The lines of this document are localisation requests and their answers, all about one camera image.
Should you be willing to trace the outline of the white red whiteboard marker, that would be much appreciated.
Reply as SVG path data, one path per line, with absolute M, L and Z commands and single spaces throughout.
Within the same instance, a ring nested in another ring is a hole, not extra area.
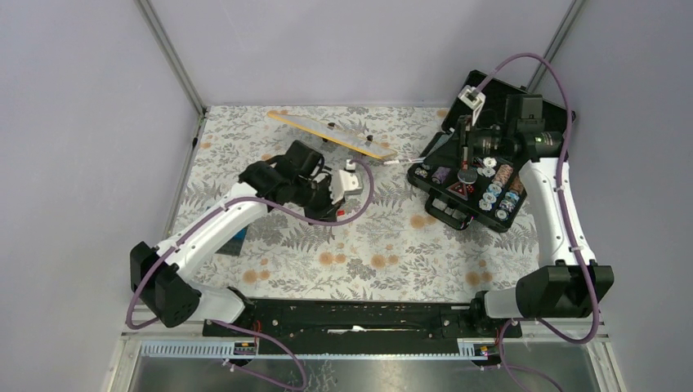
M 417 163 L 424 163 L 425 157 L 419 157 L 419 158 L 401 158 L 401 159 L 393 159 L 393 160 L 388 160 L 382 162 L 383 165 L 385 166 L 391 166 L 391 165 L 402 165 L 402 164 L 417 164 Z

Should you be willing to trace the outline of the yellow framed whiteboard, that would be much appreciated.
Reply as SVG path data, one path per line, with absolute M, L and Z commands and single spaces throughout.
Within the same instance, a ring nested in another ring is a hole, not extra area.
M 395 150 L 385 147 L 376 141 L 368 140 L 365 136 L 358 136 L 343 131 L 339 127 L 331 127 L 327 123 L 312 118 L 301 115 L 281 114 L 274 111 L 270 111 L 266 115 L 269 118 L 273 118 L 292 127 L 306 131 L 314 136 L 318 136 L 320 139 L 333 142 L 371 158 L 383 160 L 397 155 Z

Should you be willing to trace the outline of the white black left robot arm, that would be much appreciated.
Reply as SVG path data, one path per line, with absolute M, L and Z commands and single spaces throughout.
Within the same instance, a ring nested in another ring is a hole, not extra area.
M 183 230 L 156 245 L 144 241 L 129 253 L 130 288 L 126 324 L 132 330 L 161 323 L 177 327 L 192 319 L 221 321 L 233 335 L 253 327 L 252 311 L 236 290 L 195 283 L 202 264 L 236 234 L 272 211 L 313 225 L 349 223 L 338 212 L 346 196 L 362 190 L 358 159 L 327 169 L 324 156 L 296 140 L 281 155 L 257 161 L 239 174 L 230 191 Z

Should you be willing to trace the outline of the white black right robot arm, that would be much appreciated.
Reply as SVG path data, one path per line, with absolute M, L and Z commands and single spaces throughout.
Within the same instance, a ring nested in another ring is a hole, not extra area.
M 502 124 L 480 127 L 485 96 L 473 87 L 458 95 L 462 114 L 423 161 L 429 213 L 455 229 L 479 221 L 509 228 L 530 200 L 539 239 L 539 267 L 512 288 L 480 293 L 468 315 L 471 330 L 489 336 L 501 319 L 582 319 L 599 316 L 612 287 L 611 267 L 599 265 L 579 223 L 569 182 L 567 140 L 550 131 L 543 99 L 511 95 Z

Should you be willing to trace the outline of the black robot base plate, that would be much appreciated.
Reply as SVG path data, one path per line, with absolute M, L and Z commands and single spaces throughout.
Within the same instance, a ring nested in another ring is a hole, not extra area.
M 208 322 L 205 337 L 240 337 L 238 328 L 274 337 L 290 350 L 346 343 L 409 345 L 423 341 L 517 338 L 518 326 L 485 314 L 481 300 L 469 303 L 318 301 L 253 298 L 230 328 Z

